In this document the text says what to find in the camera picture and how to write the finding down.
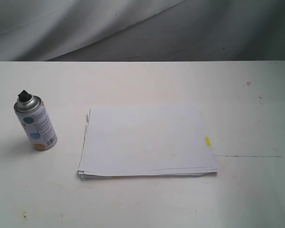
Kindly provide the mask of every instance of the teal dot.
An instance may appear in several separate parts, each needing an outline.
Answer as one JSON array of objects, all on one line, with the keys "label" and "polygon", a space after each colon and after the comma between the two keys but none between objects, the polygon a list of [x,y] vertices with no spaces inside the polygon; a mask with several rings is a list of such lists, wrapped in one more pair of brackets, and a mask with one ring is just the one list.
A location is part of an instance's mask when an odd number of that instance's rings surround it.
[{"label": "teal dot", "polygon": [[32,122],[34,122],[33,118],[30,117],[24,117],[23,121],[27,124],[31,124]]},{"label": "teal dot", "polygon": [[33,139],[40,139],[41,135],[37,132],[29,134]]}]

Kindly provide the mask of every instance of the spray can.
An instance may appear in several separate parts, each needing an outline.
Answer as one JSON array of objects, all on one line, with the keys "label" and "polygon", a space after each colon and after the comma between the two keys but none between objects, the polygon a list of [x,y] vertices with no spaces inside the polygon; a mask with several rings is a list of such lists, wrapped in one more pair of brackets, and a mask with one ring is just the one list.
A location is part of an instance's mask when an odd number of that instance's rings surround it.
[{"label": "spray can", "polygon": [[56,133],[40,97],[28,94],[23,90],[18,95],[14,110],[37,151],[48,150],[56,144]]}]

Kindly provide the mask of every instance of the white fabric backdrop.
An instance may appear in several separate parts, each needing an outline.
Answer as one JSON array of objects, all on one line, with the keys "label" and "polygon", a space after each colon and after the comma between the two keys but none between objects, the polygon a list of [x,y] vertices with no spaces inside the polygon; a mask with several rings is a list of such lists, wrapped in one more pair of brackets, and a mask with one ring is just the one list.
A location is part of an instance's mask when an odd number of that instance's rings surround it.
[{"label": "white fabric backdrop", "polygon": [[285,0],[0,0],[0,61],[285,60]]}]

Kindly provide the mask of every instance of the can label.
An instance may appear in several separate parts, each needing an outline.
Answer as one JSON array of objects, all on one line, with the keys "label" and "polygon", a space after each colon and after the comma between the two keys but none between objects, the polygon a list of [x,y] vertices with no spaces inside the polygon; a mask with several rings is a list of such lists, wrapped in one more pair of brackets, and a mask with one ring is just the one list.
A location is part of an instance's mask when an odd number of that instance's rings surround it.
[{"label": "can label", "polygon": [[47,150],[55,145],[57,136],[43,102],[34,112],[16,112],[16,115],[36,150]]}]

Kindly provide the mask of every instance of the black spray nozzle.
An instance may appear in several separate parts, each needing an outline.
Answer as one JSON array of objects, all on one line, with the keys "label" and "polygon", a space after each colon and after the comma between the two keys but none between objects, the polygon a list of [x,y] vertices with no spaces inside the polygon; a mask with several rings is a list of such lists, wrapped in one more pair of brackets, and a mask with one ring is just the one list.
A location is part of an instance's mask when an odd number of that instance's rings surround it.
[{"label": "black spray nozzle", "polygon": [[32,95],[23,90],[20,94],[18,94],[18,97],[20,102],[27,102],[32,98]]}]

